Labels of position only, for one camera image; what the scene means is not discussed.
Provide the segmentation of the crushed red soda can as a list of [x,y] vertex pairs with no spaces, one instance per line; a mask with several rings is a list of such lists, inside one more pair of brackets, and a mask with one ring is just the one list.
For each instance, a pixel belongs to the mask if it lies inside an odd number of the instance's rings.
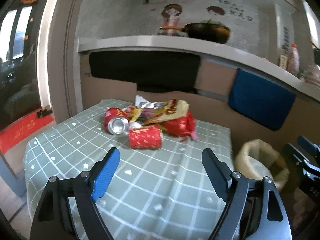
[[104,129],[112,135],[124,134],[129,129],[129,120],[121,109],[109,108],[104,116]]

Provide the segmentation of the red plastic bag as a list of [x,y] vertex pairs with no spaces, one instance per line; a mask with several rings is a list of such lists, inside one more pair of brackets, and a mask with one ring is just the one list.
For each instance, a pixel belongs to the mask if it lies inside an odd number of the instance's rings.
[[193,140],[198,139],[195,133],[196,120],[190,111],[187,112],[186,116],[165,121],[163,126],[168,133],[176,137],[183,137],[183,140],[186,140],[187,137],[191,137]]

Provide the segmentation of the red paper cup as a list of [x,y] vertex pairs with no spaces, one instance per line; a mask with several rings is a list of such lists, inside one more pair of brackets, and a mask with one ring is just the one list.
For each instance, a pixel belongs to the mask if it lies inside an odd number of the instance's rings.
[[129,131],[129,146],[132,149],[158,149],[162,141],[162,130],[157,124]]

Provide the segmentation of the yellow snack wrapper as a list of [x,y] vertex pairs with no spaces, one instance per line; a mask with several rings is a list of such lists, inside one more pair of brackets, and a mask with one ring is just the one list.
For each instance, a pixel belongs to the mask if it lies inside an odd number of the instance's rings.
[[143,126],[157,124],[186,116],[189,103],[184,100],[171,99],[165,102],[152,102],[153,108],[138,108],[135,105],[123,109],[130,122],[139,122]]

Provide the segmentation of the white paper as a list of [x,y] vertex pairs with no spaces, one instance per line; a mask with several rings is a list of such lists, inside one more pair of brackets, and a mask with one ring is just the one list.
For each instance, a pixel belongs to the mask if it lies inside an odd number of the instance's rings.
[[154,104],[149,102],[142,96],[137,95],[135,100],[135,106],[138,108],[153,108]]

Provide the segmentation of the beige lined trash bin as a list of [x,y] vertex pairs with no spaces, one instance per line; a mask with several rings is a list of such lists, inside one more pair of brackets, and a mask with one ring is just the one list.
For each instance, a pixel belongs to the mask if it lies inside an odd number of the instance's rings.
[[285,159],[260,139],[243,144],[234,158],[234,168],[249,179],[270,177],[278,191],[284,188],[290,175]]

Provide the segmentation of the grey kitchen countertop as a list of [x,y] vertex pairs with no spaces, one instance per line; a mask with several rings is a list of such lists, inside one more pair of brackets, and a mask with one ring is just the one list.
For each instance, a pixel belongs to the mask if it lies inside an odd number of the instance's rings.
[[258,70],[319,101],[319,88],[300,81],[275,64],[251,53],[227,45],[177,36],[136,35],[112,38],[79,38],[77,52],[100,50],[161,50],[217,57]]

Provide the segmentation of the blue hanging cloth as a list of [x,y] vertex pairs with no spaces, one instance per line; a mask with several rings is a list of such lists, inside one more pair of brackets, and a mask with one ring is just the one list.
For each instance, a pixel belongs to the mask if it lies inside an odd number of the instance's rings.
[[296,94],[263,77],[238,69],[228,105],[234,111],[272,131],[283,126]]

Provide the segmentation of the pink bottle on counter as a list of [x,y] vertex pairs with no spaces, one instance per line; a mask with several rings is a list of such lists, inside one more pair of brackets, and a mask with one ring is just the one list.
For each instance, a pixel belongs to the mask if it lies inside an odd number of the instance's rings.
[[296,44],[291,44],[288,62],[287,62],[287,71],[294,76],[297,76],[299,73],[299,53]]

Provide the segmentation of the green checkered tablecloth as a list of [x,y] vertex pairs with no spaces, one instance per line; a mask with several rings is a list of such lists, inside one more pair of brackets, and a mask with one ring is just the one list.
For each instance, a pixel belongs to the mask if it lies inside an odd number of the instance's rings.
[[103,118],[126,101],[106,99],[31,139],[25,149],[27,202],[36,211],[51,176],[73,178],[120,151],[120,163],[107,192],[97,201],[115,239],[208,239],[225,206],[205,172],[201,155],[210,148],[232,164],[230,129],[196,122],[197,140],[163,135],[157,150],[133,150],[127,137],[107,133]]

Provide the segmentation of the red floor mat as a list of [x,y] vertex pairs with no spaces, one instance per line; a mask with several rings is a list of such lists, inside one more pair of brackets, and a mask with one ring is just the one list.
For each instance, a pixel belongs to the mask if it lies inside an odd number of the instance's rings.
[[37,112],[20,118],[1,131],[1,154],[6,154],[19,142],[53,121],[54,118],[51,115],[37,118]]

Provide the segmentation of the brown cardboard panel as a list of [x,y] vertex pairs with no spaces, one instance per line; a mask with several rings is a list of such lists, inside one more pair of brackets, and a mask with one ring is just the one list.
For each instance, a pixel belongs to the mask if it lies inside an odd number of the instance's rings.
[[[231,109],[228,97],[238,69],[272,81],[296,94],[283,126],[272,131]],[[98,51],[80,55],[81,95],[84,108],[103,99],[134,102],[184,100],[199,120],[231,130],[232,148],[238,151],[260,139],[276,150],[302,135],[319,143],[319,103],[283,82],[244,66],[202,61],[191,53],[166,51]]]

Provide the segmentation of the black frying pan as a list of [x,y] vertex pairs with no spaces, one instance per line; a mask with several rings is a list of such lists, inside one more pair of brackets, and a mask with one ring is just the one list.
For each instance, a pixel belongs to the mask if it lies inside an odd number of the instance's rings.
[[161,30],[176,30],[180,33],[186,33],[189,38],[210,41],[219,44],[226,44],[229,40],[231,30],[221,24],[213,23],[189,23],[184,27],[174,27],[163,25]]

